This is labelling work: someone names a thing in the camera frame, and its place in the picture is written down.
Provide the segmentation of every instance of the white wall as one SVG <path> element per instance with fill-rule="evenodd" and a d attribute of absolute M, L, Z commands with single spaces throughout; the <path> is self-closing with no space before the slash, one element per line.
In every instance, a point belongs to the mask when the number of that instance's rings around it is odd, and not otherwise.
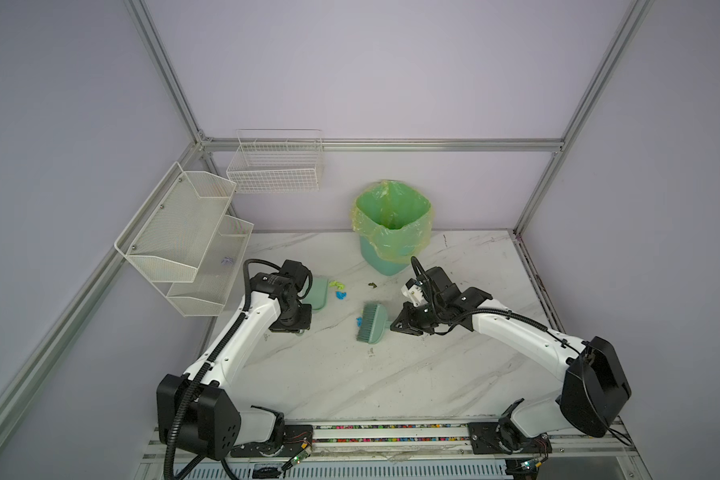
<path fill-rule="evenodd" d="M 0 2 L 0 393 L 188 143 L 121 0 Z M 86 465 L 87 478 L 122 478 L 109 474 L 136 465 L 158 364 L 179 371 L 202 323 L 133 276 L 49 381 L 0 478 L 33 465 L 39 478 Z M 99 468 L 81 441 L 96 436 L 127 468 Z"/>
<path fill-rule="evenodd" d="M 320 191 L 238 194 L 237 214 L 263 230 L 349 230 L 365 187 L 402 180 L 434 207 L 434 228 L 511 228 L 550 159 L 547 152 L 330 152 Z M 213 159 L 226 171 L 232 154 Z"/>
<path fill-rule="evenodd" d="M 559 138 L 629 0 L 149 0 L 206 134 Z"/>
<path fill-rule="evenodd" d="M 720 1 L 659 0 L 524 236 L 568 332 L 634 390 L 655 480 L 720 466 Z"/>

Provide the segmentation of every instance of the metal frame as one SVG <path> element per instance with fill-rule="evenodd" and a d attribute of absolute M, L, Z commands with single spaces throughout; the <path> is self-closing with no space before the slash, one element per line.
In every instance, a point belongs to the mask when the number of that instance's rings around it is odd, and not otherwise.
<path fill-rule="evenodd" d="M 180 163 L 185 167 L 194 160 L 202 159 L 210 172 L 218 174 L 216 172 L 216 166 L 212 161 L 212 152 L 237 149 L 239 145 L 237 139 L 213 139 L 205 137 L 195 120 L 189 102 L 186 100 L 176 72 L 171 65 L 166 49 L 160 40 L 154 21 L 144 0 L 124 0 L 124 3 L 128 12 L 133 17 L 136 30 L 141 36 L 146 50 L 160 74 L 160 79 L 164 83 L 178 111 L 185 129 L 192 137 L 192 142 L 184 151 Z M 608 47 L 562 139 L 327 139 L 324 140 L 324 149 L 325 151 L 551 152 L 552 159 L 548 163 L 533 195 L 528 200 L 528 204 L 519 218 L 518 224 L 514 228 L 516 236 L 513 237 L 513 240 L 547 316 L 556 329 L 564 331 L 557 314 L 554 312 L 546 289 L 540 282 L 533 263 L 530 261 L 530 256 L 523 245 L 521 235 L 527 228 L 530 218 L 538 208 L 552 180 L 566 159 L 567 153 L 576 141 L 595 103 L 602 95 L 608 80 L 613 75 L 614 69 L 623 55 L 626 46 L 634 37 L 636 30 L 642 23 L 652 3 L 653 0 L 633 0 L 629 11 L 620 24 L 618 32 Z M 147 213 L 151 208 L 154 208 L 153 203 L 161 198 L 162 193 L 170 186 L 173 180 L 173 178 L 164 179 L 163 183 L 155 188 L 150 196 L 150 200 L 142 206 L 137 216 L 143 217 L 144 220 L 146 220 Z M 232 206 L 230 206 L 230 213 L 236 216 Z M 90 314 L 94 312 L 101 298 L 107 292 L 120 267 L 124 264 L 124 261 L 124 258 L 120 256 L 114 248 L 110 249 L 109 253 L 105 255 L 104 259 L 94 271 L 94 274 L 83 285 L 72 303 L 68 305 L 54 327 L 24 364 L 19 374 L 16 375 L 8 388 L 3 392 L 0 397 L 0 451 L 27 414 L 29 408 L 32 406 L 33 400 L 42 389 L 45 380 L 53 373 L 56 365 L 64 358 L 70 346 L 77 339 L 83 328 L 85 328 Z M 210 322 L 206 330 L 206 341 L 210 338 L 212 327 L 213 321 Z M 589 443 L 581 454 L 574 455 L 587 455 L 584 451 L 591 451 L 591 445 L 589 445 Z M 625 463 L 623 465 L 625 474 L 632 473 L 633 475 L 630 476 L 635 476 L 636 478 L 650 478 L 642 461 L 636 455 L 637 453 L 634 452 L 633 455 L 625 457 L 630 460 L 628 464 Z"/>
<path fill-rule="evenodd" d="M 526 204 L 523 209 L 523 213 L 520 214 L 518 224 L 514 228 L 516 234 L 522 234 L 525 229 L 528 228 L 528 223 L 530 222 L 531 217 L 533 217 L 534 213 L 536 213 L 536 209 L 541 203 L 541 200 L 544 198 L 547 190 L 552 185 L 552 180 L 554 180 L 557 172 L 560 171 L 560 167 L 563 166 L 563 162 L 565 161 L 568 152 L 574 146 L 574 142 L 578 138 L 579 133 L 581 133 L 582 128 L 584 128 L 586 120 L 589 118 L 595 104 L 603 94 L 605 86 L 614 75 L 614 69 L 618 65 L 622 56 L 624 56 L 626 46 L 635 36 L 640 24 L 643 23 L 643 19 L 648 13 L 648 10 L 650 10 L 651 5 L 653 5 L 653 0 L 632 1 L 629 10 L 624 15 L 624 19 L 619 25 L 619 29 L 616 32 L 614 39 L 608 46 L 605 56 L 603 56 L 603 60 L 597 67 L 595 76 L 586 88 L 586 92 L 584 93 L 581 102 L 579 102 L 579 106 L 576 108 L 576 113 L 574 113 L 573 118 L 568 123 L 568 127 L 565 129 L 565 134 L 563 135 L 563 148 L 559 153 L 552 153 L 552 158 L 547 164 L 547 168 L 544 169 L 544 173 L 541 175 L 539 183 L 528 199 L 528 204 Z"/>

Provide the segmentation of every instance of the wall-mounted basket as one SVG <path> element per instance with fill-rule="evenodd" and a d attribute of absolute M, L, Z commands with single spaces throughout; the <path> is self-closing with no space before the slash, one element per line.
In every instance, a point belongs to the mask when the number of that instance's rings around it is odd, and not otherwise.
<path fill-rule="evenodd" d="M 240 194 L 318 190 L 320 130 L 238 130 L 240 146 L 226 170 Z"/>
<path fill-rule="evenodd" d="M 205 171 L 184 171 L 179 164 L 168 171 L 170 176 L 176 178 L 159 203 L 142 206 L 152 209 L 144 225 L 135 225 L 137 214 L 115 249 L 182 315 L 217 316 L 232 290 L 253 224 L 227 214 L 234 182 Z"/>

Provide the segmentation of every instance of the trash can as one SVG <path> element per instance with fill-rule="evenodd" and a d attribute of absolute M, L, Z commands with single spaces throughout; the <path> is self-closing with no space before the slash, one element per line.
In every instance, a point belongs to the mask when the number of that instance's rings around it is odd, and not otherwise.
<path fill-rule="evenodd" d="M 434 212 L 418 191 L 403 182 L 383 180 L 355 199 L 351 217 L 365 261 L 391 276 L 429 245 Z"/>

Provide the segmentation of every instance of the yellow plastic bag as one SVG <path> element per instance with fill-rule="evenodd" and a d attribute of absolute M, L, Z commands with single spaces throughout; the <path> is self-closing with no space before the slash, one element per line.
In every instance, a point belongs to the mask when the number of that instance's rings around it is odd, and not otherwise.
<path fill-rule="evenodd" d="M 367 188 L 350 215 L 354 231 L 387 262 L 406 264 L 429 245 L 432 204 L 403 182 L 382 180 Z"/>

